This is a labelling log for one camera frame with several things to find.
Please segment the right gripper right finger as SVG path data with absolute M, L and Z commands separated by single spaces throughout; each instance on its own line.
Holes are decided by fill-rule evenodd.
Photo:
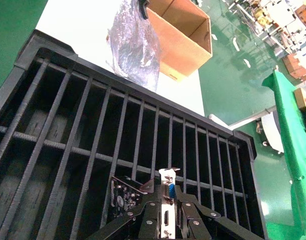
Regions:
M 195 195 L 175 187 L 176 236 L 188 240 L 242 240 L 243 228 L 225 216 L 202 206 Z

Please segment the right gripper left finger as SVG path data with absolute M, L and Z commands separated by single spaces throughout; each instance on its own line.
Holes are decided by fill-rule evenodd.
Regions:
M 160 200 L 153 179 L 141 184 L 130 178 L 113 178 L 107 224 L 88 239 L 158 239 L 159 214 Z

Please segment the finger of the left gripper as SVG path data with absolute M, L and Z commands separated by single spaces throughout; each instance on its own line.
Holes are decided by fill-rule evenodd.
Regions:
M 149 0 L 138 0 L 138 4 L 142 18 L 147 20 L 148 19 L 147 6 L 149 5 Z

